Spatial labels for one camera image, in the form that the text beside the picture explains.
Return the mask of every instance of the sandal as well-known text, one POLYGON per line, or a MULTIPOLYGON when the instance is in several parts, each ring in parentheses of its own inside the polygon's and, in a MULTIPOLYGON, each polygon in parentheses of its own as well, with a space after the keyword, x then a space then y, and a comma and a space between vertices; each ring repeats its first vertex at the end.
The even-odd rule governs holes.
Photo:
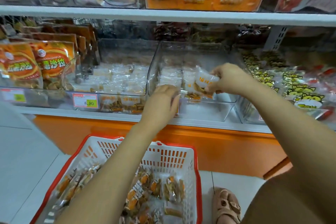
POLYGON ((212 200, 212 222, 217 224, 220 216, 228 215, 237 224, 240 223, 241 208, 236 196, 228 189, 217 188, 212 200))

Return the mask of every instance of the red basket rim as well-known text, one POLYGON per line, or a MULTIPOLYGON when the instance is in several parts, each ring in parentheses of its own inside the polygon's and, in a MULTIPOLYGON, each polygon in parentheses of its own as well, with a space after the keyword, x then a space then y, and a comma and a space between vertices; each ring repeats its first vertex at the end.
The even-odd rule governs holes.
MULTIPOLYGON (((78 149, 76 150, 76 152, 67 160, 67 162, 65 162, 65 164, 62 167, 61 171, 58 173, 58 175, 56 176, 55 180, 50 185, 49 189, 47 190, 47 192, 46 192, 46 194, 44 196, 44 199, 42 201, 42 204, 41 204, 40 208, 37 210, 36 214, 31 219, 31 222, 29 224, 35 224, 35 222, 37 221, 37 219, 40 217, 41 213, 43 212, 45 206, 47 205, 47 203, 49 201, 51 193, 56 188, 57 184, 61 181, 63 175, 68 170, 71 162, 75 159, 75 157, 77 157, 77 155, 79 154, 79 152, 81 151, 81 149, 85 145, 86 141, 91 136, 103 137, 103 138, 107 138, 107 139, 117 139, 117 138, 121 137, 121 136, 111 137, 109 135, 104 135, 104 134, 99 134, 99 133, 93 133, 93 134, 87 135, 84 138, 84 140, 82 141, 82 143, 78 146, 78 149)), ((195 148, 193 146, 187 146, 187 145, 183 145, 183 144, 165 143, 165 142, 162 142, 162 141, 161 141, 161 143, 163 143, 164 145, 167 145, 167 146, 176 146, 176 147, 182 147, 182 148, 191 148, 191 149, 194 150, 194 170, 195 170, 195 174, 196 174, 196 206, 197 206, 197 221, 196 221, 196 224, 201 224, 202 221, 203 221, 202 188, 201 188, 201 177, 200 177, 200 174, 198 172, 197 152, 196 152, 196 150, 195 150, 195 148)))

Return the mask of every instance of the hand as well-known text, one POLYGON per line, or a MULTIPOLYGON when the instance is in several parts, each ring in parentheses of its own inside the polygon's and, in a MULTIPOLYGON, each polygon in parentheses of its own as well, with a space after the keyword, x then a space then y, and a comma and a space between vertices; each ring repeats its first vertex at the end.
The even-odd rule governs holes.
POLYGON ((175 116, 180 99, 178 93, 178 88, 172 85, 157 87, 145 104, 139 124, 157 134, 175 116))
POLYGON ((220 80, 205 88, 205 91, 210 93, 225 92, 245 97, 250 87, 253 87, 256 83, 252 76, 245 73, 240 67, 230 63, 216 67, 211 71, 211 74, 218 76, 220 80))

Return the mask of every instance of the foot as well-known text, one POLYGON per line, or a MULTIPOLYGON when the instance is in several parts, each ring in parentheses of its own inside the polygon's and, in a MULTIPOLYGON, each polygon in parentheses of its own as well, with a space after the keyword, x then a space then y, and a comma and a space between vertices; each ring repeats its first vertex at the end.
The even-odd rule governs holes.
POLYGON ((213 224, 239 224, 241 208, 236 196, 229 190, 217 188, 212 199, 213 224))

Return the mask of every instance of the red and white basket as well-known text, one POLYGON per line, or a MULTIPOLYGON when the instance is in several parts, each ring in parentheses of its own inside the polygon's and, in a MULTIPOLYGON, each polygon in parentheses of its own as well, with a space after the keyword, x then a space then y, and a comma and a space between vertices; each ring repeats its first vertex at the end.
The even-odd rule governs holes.
MULTIPOLYGON (((118 148, 123 137, 107 138, 95 135, 87 136, 77 151, 69 158, 49 187, 42 205, 30 224, 42 224, 47 217, 48 209, 56 202, 53 193, 65 175, 75 168, 90 168, 94 163, 104 163, 118 148)), ((197 154, 192 147, 152 142, 141 161, 144 167, 151 167, 154 172, 176 173, 184 179, 185 199, 183 213, 185 224, 202 223, 202 190, 198 172, 197 154)))

